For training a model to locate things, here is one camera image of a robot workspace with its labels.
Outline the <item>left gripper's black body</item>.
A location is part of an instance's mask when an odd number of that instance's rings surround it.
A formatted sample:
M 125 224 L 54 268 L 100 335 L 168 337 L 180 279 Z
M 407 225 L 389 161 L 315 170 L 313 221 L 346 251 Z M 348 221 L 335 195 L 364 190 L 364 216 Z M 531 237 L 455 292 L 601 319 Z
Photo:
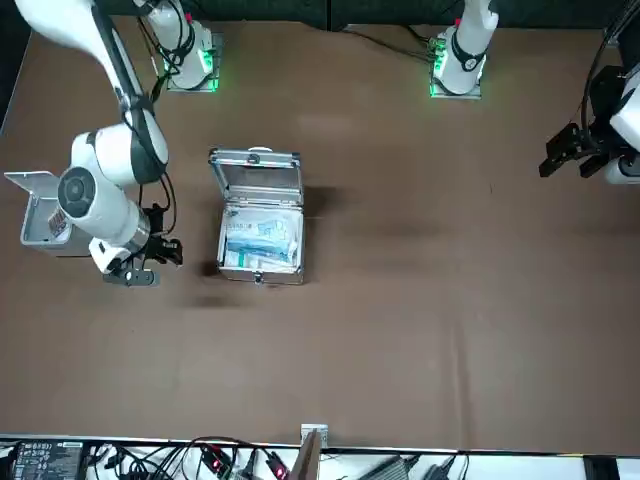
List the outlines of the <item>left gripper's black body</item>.
M 583 145 L 589 152 L 604 154 L 620 143 L 610 120 L 624 86 L 625 72 L 621 66 L 606 65 L 592 80 L 587 105 L 581 111 Z

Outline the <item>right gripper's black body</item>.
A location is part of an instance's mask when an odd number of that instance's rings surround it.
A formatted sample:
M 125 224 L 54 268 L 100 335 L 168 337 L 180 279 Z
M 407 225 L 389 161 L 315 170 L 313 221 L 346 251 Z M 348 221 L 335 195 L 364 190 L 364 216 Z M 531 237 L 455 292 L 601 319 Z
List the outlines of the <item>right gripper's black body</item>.
M 158 203 L 153 203 L 151 207 L 144 208 L 143 212 L 147 215 L 150 226 L 150 234 L 144 248 L 144 256 L 160 263 L 160 242 L 162 239 L 167 239 L 163 229 L 166 209 Z

